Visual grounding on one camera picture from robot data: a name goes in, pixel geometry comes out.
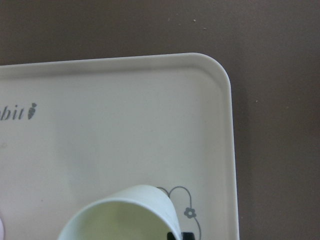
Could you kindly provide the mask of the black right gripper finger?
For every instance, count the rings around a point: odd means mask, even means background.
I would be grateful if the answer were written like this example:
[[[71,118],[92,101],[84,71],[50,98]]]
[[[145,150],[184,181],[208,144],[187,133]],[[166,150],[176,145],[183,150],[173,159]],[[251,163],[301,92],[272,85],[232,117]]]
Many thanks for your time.
[[[182,232],[182,240],[195,240],[193,232]],[[167,233],[167,240],[177,240],[172,232]]]

